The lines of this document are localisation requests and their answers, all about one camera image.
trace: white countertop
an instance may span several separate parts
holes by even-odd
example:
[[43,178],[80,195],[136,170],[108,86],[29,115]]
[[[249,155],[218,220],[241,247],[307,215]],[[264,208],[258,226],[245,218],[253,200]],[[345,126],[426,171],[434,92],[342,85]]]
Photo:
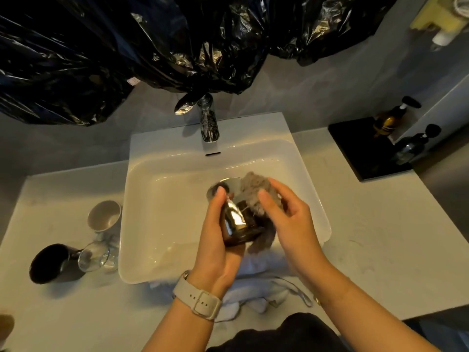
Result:
[[[293,134],[331,222],[324,250],[331,262],[400,319],[469,303],[469,244],[414,172],[360,183],[327,129]],[[32,176],[26,180],[0,246],[0,312],[16,320],[4,348],[22,351],[139,351],[163,317],[167,297],[117,273],[77,282],[33,284],[28,267],[51,243],[81,248],[99,201],[122,202],[127,162]],[[210,345],[243,329],[278,327],[317,305],[290,296],[259,315],[243,308],[215,325]]]

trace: chrome faucet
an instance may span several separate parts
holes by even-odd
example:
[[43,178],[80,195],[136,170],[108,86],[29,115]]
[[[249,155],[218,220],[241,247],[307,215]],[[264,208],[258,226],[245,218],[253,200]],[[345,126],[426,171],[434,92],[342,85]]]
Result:
[[178,101],[174,108],[174,113],[176,115],[184,115],[196,104],[200,107],[200,132],[202,139],[208,143],[216,142],[220,137],[220,133],[218,132],[217,118],[212,109],[213,97],[208,92],[188,92]]

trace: person's right hand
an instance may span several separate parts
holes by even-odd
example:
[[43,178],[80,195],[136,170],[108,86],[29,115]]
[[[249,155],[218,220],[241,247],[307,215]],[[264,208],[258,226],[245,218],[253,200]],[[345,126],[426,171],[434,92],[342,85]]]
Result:
[[327,262],[314,231],[309,206],[285,184],[272,178],[268,179],[286,202],[286,213],[264,189],[259,190],[257,197],[275,225],[287,260],[297,273],[305,275],[311,266]]

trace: sink basin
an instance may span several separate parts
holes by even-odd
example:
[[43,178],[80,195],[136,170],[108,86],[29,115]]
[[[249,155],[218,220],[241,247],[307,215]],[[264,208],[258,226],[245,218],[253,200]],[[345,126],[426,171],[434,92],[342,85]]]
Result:
[[[124,282],[174,281],[191,269],[207,189],[249,171],[290,186],[309,204],[320,243],[331,236],[282,113],[220,121],[219,129],[216,143],[202,141],[199,125],[132,136],[120,233]],[[272,251],[283,252],[277,238]]]

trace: bottle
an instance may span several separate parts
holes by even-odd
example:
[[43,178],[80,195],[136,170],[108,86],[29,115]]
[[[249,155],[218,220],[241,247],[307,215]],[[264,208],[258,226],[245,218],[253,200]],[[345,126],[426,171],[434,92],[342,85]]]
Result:
[[397,165],[409,162],[424,151],[425,144],[429,141],[429,138],[434,138],[440,133],[441,127],[431,123],[425,129],[425,133],[417,133],[412,137],[404,137],[394,146],[395,153],[391,158],[391,162]]
[[390,111],[381,112],[378,114],[378,118],[373,124],[373,128],[376,131],[374,138],[379,136],[389,136],[394,130],[401,124],[402,116],[407,112],[407,106],[419,109],[422,107],[419,101],[411,98],[410,96],[404,96],[402,98],[402,105],[396,106]]

